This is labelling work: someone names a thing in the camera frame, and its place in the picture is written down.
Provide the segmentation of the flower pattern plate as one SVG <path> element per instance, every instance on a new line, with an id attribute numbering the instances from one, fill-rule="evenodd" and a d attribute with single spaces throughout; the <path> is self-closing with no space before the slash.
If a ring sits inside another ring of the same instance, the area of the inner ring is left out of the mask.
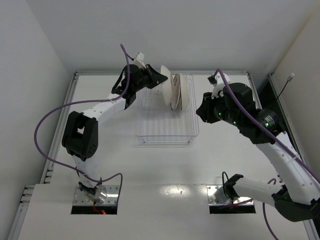
<path id="1" fill-rule="evenodd" d="M 184 111 L 187 109 L 190 103 L 189 97 L 189 85 L 186 77 L 180 73 L 180 99 L 181 99 L 181 110 Z"/>
<path id="2" fill-rule="evenodd" d="M 163 100 L 166 106 L 169 108 L 171 107 L 171 100 L 172 100 L 172 87 L 171 87 L 171 79 L 172 79 L 172 73 L 169 71 L 169 69 L 162 65 L 160 68 L 160 74 L 167 77 L 167 80 L 165 80 L 161 84 L 162 88 L 162 95 L 163 95 Z"/>

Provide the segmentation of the glass plate orange sunburst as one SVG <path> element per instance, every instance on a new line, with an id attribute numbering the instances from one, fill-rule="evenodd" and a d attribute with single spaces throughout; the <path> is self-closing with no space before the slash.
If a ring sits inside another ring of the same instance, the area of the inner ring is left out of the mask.
<path id="1" fill-rule="evenodd" d="M 174 111 L 179 103 L 180 99 L 180 92 L 181 92 L 181 78 L 179 74 L 175 74 L 173 78 L 171 79 L 171 91 L 172 91 L 172 97 L 170 102 L 170 108 L 172 111 Z"/>

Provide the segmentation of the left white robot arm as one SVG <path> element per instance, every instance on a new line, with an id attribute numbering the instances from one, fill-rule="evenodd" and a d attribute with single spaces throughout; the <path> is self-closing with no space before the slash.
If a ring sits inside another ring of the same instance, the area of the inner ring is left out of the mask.
<path id="1" fill-rule="evenodd" d="M 167 80 L 166 75 L 155 71 L 149 64 L 144 68 L 131 64 L 121 71 L 107 102 L 68 115 L 61 144 L 72 156 L 79 171 L 79 188 L 88 198 L 96 202 L 104 202 L 107 198 L 94 156 L 99 145 L 100 125 L 126 110 L 136 100 L 137 92 L 143 88 L 153 89 Z"/>

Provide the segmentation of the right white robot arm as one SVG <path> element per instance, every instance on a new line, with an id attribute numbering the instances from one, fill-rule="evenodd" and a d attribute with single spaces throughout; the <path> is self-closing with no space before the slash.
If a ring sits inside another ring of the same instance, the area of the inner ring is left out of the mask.
<path id="1" fill-rule="evenodd" d="M 205 123 L 224 121 L 237 127 L 270 161 L 282 179 L 281 184 L 268 185 L 234 174 L 214 193 L 217 204 L 230 204 L 240 197 L 248 197 L 274 207 L 291 222 L 314 220 L 320 216 L 320 184 L 294 153 L 287 153 L 278 143 L 284 135 L 284 125 L 275 112 L 259 109 L 253 93 L 244 83 L 229 84 L 250 120 L 232 99 L 228 88 L 203 94 L 196 114 Z"/>

